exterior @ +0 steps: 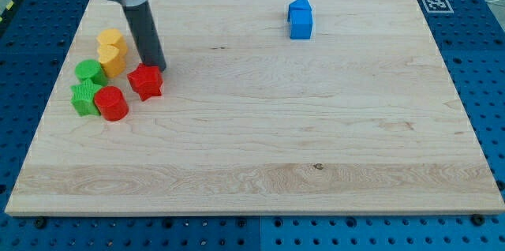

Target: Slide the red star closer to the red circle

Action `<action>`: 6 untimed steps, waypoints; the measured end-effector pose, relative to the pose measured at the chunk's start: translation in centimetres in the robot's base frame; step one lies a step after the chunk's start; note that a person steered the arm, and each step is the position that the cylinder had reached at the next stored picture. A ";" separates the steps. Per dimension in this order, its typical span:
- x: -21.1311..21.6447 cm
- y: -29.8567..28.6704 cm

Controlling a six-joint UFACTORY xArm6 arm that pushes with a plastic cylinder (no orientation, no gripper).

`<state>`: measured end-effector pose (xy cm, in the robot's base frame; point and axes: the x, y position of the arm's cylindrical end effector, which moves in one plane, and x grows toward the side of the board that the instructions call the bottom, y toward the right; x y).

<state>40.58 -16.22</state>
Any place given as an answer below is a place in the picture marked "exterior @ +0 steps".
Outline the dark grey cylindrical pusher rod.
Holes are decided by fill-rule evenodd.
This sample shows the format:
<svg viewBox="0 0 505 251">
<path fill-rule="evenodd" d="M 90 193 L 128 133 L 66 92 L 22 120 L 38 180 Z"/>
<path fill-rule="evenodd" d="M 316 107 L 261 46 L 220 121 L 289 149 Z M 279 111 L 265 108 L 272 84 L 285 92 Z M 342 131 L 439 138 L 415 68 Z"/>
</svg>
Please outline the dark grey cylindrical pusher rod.
<svg viewBox="0 0 505 251">
<path fill-rule="evenodd" d="M 166 59 L 149 2 L 122 8 L 140 60 L 146 66 L 157 66 L 163 72 L 166 69 Z"/>
</svg>

